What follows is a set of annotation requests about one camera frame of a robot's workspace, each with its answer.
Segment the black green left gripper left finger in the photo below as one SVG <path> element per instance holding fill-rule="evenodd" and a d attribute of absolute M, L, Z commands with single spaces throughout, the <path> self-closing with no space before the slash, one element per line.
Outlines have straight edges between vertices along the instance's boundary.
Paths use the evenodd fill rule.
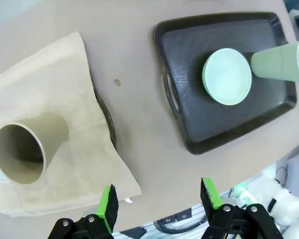
<path fill-rule="evenodd" d="M 61 218 L 55 223 L 50 239 L 112 239 L 117 220 L 119 201 L 114 185 L 107 186 L 95 214 L 89 214 L 74 222 Z"/>

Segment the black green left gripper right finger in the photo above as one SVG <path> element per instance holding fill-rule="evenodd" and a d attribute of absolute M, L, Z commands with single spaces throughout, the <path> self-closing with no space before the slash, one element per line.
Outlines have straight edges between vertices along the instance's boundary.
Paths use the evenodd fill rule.
<path fill-rule="evenodd" d="M 209 226 L 202 239 L 226 239 L 239 235 L 242 239 L 279 239 L 281 233 L 274 220 L 261 204 L 245 209 L 224 204 L 211 178 L 201 179 L 200 199 Z"/>

